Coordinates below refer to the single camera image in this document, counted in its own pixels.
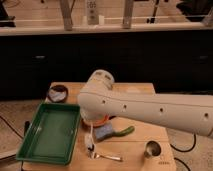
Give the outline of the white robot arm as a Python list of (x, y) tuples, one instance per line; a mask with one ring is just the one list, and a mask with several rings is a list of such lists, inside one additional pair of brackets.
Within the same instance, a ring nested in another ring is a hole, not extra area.
[(213, 139), (212, 95), (119, 92), (114, 82), (106, 70), (91, 74), (77, 96), (86, 120), (114, 115)]

